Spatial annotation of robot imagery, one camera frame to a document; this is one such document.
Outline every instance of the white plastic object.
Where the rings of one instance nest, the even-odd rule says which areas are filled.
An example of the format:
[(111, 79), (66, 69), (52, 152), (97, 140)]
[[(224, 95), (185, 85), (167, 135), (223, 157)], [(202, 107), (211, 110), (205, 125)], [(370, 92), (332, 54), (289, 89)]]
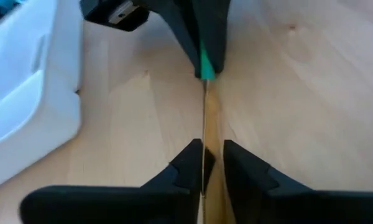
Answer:
[(80, 127), (78, 0), (28, 0), (0, 22), (0, 184)]

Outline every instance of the green tip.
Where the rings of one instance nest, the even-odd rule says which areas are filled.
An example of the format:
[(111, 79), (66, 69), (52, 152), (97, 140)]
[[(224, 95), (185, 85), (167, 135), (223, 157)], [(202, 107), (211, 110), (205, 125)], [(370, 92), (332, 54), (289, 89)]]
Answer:
[(200, 41), (200, 75), (202, 80), (214, 80), (216, 73), (210, 63), (203, 41)]

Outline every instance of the wooden table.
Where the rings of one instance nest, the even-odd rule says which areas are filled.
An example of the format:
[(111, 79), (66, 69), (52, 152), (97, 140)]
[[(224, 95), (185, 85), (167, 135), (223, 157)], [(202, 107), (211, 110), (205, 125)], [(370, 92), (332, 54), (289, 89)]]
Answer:
[[(84, 41), (80, 133), (0, 186), (0, 223), (46, 185), (142, 185), (201, 138), (201, 83), (158, 15)], [(314, 189), (373, 190), (373, 0), (233, 0), (226, 58), (225, 139)]]

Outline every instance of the wooden surface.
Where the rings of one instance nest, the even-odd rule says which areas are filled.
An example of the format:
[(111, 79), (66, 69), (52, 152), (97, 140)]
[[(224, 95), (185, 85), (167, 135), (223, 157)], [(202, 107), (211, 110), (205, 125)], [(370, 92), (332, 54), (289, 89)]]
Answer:
[[(314, 189), (373, 190), (373, 0), (233, 0), (223, 138)], [(85, 24), (83, 126), (0, 186), (0, 223), (50, 184), (141, 185), (202, 137), (203, 89), (158, 16)]]

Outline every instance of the black holder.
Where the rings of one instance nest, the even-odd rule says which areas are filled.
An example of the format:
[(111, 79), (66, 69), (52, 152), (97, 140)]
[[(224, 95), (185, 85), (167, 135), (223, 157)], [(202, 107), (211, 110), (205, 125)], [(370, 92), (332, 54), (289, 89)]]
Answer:
[(140, 6), (120, 23), (108, 20), (125, 0), (81, 0), (87, 21), (104, 26), (133, 31), (148, 20), (149, 11), (166, 21), (200, 78), (200, 49), (204, 43), (208, 58), (216, 73), (224, 68), (227, 17), (230, 0), (132, 0)]
[(373, 193), (312, 190), (230, 140), (224, 166), (238, 224), (373, 223)]
[[(23, 199), (24, 224), (196, 223), (202, 189), (202, 142), (192, 140), (142, 187), (51, 186)], [(215, 162), (206, 150), (210, 176)]]

